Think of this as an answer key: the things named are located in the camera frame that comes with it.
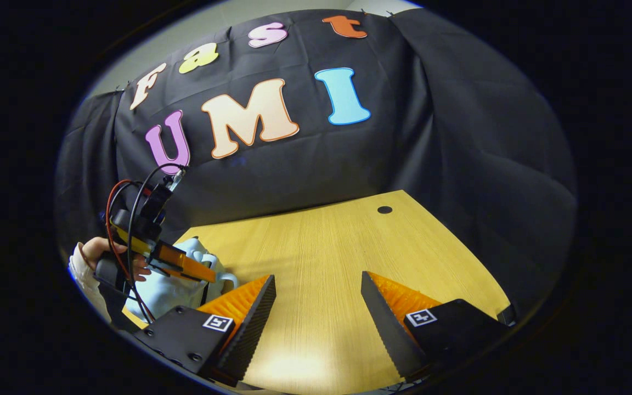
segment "wooden table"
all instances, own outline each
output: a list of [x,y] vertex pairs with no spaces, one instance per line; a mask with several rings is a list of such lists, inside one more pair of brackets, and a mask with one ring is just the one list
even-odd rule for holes
[[[379,213],[389,206],[391,213]],[[362,271],[496,319],[509,299],[433,215],[399,190],[191,228],[247,283],[274,274],[276,300],[243,382],[286,393],[357,393],[401,381],[360,294]]]

